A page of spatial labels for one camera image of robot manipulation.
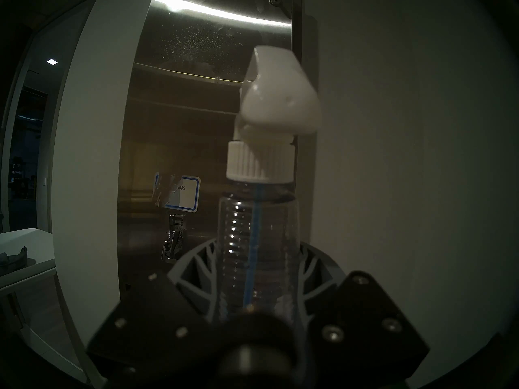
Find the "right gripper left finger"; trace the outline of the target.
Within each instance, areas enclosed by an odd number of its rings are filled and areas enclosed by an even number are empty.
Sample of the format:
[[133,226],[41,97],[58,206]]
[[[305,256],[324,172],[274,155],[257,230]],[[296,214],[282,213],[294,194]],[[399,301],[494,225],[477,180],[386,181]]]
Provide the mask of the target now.
[[207,240],[168,269],[135,280],[88,344],[87,354],[102,377],[163,357],[180,341],[180,328],[194,332],[202,320],[212,320],[215,250],[216,240]]

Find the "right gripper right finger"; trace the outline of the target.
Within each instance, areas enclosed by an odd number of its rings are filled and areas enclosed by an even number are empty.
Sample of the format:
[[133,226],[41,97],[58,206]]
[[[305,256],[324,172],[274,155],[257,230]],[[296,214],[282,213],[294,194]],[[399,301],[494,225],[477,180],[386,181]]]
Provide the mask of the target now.
[[300,382],[403,382],[430,348],[375,278],[301,243]]

